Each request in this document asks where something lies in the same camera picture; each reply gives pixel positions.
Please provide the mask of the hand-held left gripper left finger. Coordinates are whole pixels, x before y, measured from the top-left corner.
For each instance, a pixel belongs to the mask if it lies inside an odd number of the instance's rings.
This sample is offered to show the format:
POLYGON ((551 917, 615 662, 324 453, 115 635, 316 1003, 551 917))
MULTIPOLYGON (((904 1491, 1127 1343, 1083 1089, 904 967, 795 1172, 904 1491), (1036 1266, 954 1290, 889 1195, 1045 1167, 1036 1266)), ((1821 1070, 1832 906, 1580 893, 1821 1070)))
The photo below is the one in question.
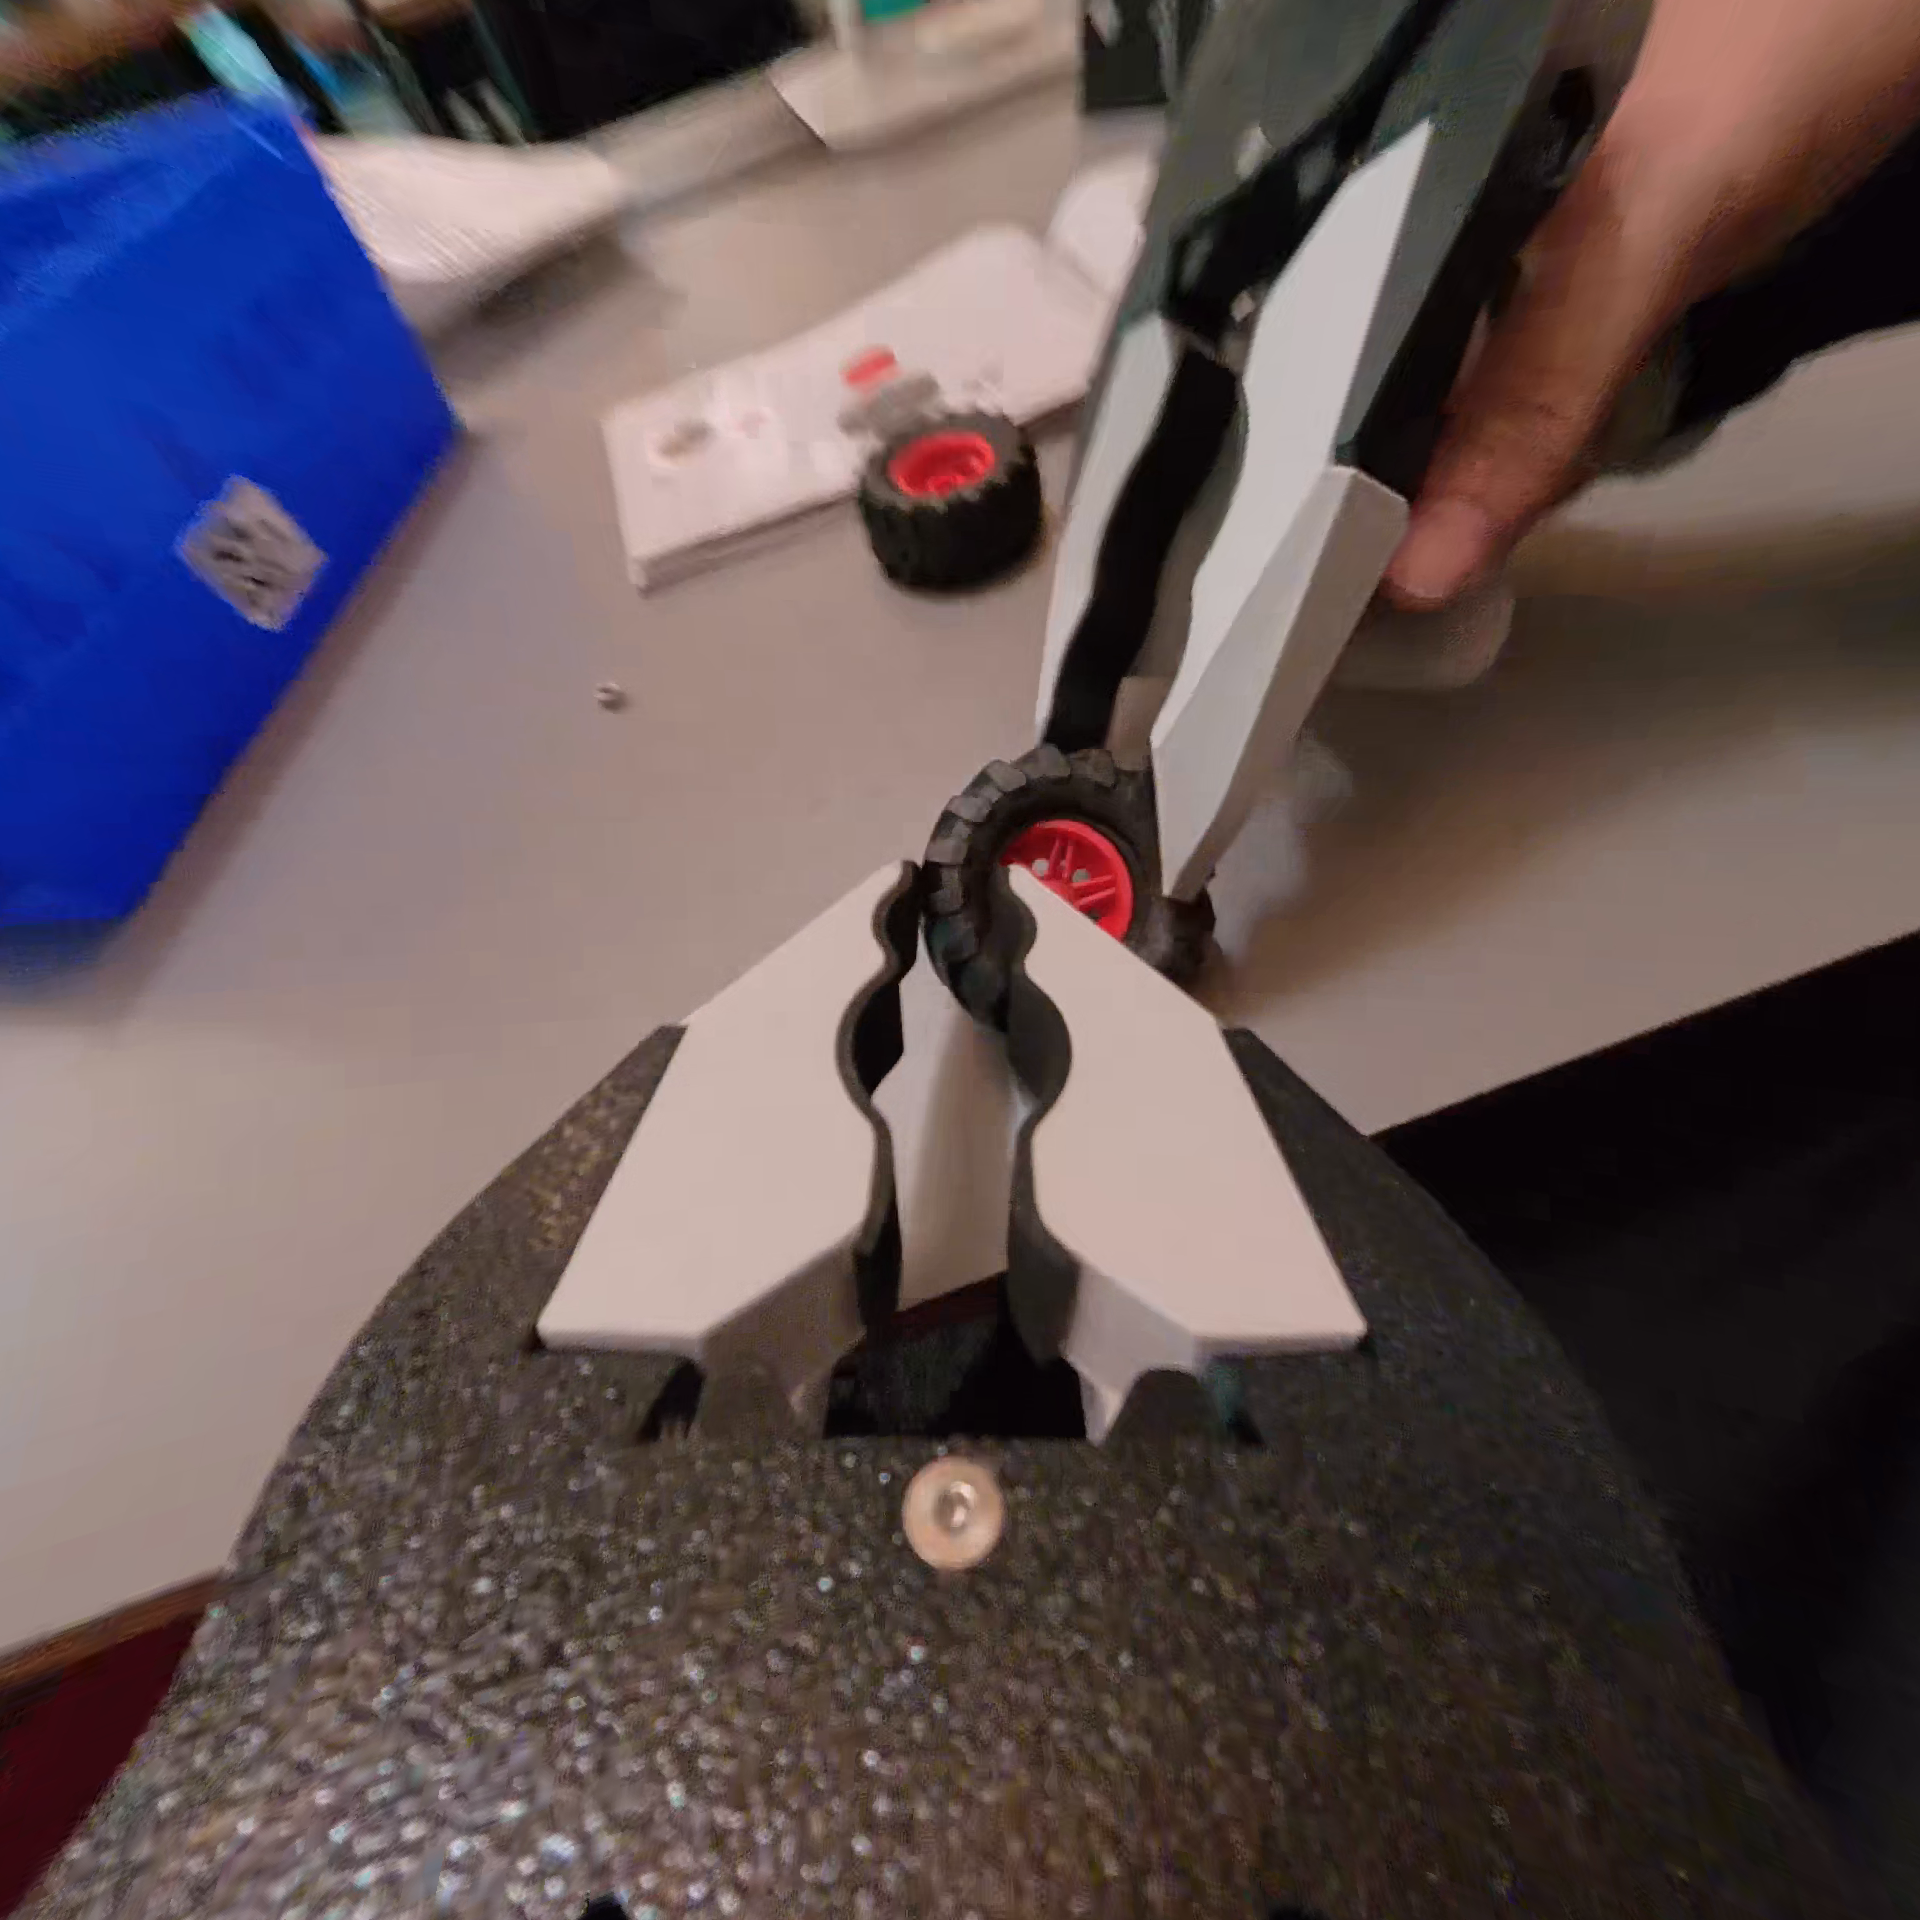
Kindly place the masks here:
POLYGON ((761 1381, 826 1423, 837 1367, 898 1305, 898 1067, 919 869, 877 867, 669 1031, 673 1049, 535 1335, 761 1381))

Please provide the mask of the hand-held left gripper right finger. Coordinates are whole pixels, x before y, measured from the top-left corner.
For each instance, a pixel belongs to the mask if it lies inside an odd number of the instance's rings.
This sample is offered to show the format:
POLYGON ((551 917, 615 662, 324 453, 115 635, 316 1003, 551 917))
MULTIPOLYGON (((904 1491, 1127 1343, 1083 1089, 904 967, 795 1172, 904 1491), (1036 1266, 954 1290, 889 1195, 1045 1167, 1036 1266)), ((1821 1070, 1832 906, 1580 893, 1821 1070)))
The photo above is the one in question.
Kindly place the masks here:
POLYGON ((1370 1325, 1227 1031, 1057 897, 1003 897, 1025 1097, 1011 1315, 1101 1446, 1152 1375, 1356 1354, 1370 1325))

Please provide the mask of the person's black clothing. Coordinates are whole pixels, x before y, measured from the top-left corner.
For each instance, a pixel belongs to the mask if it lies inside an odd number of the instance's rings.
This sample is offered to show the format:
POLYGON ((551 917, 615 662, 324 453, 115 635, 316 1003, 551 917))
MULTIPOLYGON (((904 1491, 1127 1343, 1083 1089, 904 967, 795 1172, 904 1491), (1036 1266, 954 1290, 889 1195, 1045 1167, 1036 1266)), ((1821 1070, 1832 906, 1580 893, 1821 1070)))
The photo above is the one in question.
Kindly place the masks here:
POLYGON ((1747 1717, 1916 1915, 1916 934, 1376 1141, 1548 1324, 1747 1717))

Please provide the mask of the white paper stack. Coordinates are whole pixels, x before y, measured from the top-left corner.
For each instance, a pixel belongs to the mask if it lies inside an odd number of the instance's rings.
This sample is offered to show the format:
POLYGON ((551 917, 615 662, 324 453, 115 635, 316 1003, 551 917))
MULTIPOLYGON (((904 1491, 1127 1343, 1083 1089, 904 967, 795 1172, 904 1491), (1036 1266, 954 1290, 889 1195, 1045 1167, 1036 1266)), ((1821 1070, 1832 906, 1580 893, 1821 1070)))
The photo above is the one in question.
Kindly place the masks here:
POLYGON ((393 303, 425 338, 615 229, 634 203, 618 166, 577 147, 321 133, 304 142, 393 303))

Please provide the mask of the blue storage bin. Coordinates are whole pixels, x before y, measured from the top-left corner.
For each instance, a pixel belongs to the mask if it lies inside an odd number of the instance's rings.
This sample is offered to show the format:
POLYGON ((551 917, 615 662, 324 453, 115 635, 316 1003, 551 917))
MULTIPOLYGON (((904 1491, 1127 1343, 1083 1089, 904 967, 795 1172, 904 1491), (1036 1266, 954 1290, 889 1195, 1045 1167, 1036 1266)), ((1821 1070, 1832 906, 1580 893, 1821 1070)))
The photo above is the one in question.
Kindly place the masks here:
POLYGON ((212 91, 4 156, 3 923, 141 906, 460 423, 304 127, 212 91))

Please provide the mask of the small red rim toy wheel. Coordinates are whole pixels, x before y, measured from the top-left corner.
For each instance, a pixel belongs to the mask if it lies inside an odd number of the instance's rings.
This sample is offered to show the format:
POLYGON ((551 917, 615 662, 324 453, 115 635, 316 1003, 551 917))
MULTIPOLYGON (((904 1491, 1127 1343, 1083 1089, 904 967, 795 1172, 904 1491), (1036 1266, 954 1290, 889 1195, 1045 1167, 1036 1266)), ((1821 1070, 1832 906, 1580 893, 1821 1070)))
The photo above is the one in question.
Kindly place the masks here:
POLYGON ((1041 743, 987 761, 932 825, 924 943, 956 1003, 991 1027, 1005 1019, 1015 940, 1002 923, 1002 871, 1039 879, 1177 988, 1191 988, 1209 957, 1211 899, 1162 891, 1152 777, 1106 749, 1041 743))
POLYGON ((936 417, 877 445, 855 510, 892 585, 936 594, 991 587, 1041 548, 1041 457, 1008 417, 936 417))

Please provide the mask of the white instruction booklet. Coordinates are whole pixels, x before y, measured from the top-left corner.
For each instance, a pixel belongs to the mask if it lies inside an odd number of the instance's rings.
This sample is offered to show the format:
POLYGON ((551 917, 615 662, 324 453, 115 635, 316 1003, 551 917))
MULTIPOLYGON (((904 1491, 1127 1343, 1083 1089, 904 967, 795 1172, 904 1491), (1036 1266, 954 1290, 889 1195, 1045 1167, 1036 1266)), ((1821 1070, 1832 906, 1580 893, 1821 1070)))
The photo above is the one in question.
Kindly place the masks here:
POLYGON ((832 423, 869 346, 941 380, 941 417, 1039 426, 1089 391, 1144 239, 1146 154, 1073 177, 1042 231, 984 223, 787 343, 699 371, 604 419, 626 571, 652 593, 852 499, 881 442, 832 423))

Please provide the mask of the grey desk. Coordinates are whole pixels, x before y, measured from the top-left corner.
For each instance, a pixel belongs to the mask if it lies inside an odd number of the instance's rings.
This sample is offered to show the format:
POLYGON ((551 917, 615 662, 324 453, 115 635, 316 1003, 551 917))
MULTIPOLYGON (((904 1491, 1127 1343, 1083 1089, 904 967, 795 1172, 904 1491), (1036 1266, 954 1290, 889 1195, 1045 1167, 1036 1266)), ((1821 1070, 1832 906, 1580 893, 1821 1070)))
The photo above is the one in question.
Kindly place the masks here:
MULTIPOLYGON (((911 599, 834 511, 637 594, 599 426, 1139 134, 1050 86, 792 150, 444 343, 458 460, 163 885, 4 971, 4 1649, 218 1571, 439 1227, 1025 746, 1042 575, 911 599)), ((1911 332, 1802 366, 1540 531, 1488 678, 1332 705, 1224 1017, 1380 1133, 1916 931, 1916 401, 1911 332)))

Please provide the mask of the small grey red toy part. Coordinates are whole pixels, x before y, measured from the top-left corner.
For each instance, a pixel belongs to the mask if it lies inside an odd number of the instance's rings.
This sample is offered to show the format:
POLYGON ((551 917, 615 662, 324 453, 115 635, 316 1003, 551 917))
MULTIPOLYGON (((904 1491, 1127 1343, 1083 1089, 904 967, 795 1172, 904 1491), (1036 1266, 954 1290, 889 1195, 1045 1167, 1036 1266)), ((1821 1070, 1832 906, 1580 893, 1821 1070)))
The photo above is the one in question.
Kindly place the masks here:
POLYGON ((849 442, 887 442, 944 406, 937 375, 911 366, 893 347, 869 346, 839 369, 832 423, 849 442))

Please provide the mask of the person's right hand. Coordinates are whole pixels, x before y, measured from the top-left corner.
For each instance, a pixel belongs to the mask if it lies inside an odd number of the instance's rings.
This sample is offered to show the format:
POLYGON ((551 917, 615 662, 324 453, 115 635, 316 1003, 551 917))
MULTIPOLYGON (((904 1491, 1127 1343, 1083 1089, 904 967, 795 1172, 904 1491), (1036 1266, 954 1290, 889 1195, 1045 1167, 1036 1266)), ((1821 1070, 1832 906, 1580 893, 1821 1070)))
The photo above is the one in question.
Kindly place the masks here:
POLYGON ((1596 471, 1631 380, 1916 127, 1916 3, 1660 3, 1520 289, 1463 375, 1383 587, 1428 613, 1596 471))

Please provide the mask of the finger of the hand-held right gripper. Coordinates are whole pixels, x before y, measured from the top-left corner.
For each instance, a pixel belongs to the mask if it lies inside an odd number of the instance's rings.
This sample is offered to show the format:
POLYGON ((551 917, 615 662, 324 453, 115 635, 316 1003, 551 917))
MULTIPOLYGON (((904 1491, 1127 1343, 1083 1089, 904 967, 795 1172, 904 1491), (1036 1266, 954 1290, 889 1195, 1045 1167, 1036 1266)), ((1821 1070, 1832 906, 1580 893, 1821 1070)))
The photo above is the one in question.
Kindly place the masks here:
POLYGON ((1121 326, 1090 395, 1051 562, 1039 740, 1155 759, 1232 631, 1241 377, 1185 326, 1121 326))
POLYGON ((1151 733, 1169 899, 1209 885, 1287 770, 1405 527, 1405 499, 1347 463, 1337 433, 1431 139, 1424 119, 1332 195, 1252 330, 1240 476, 1151 733))

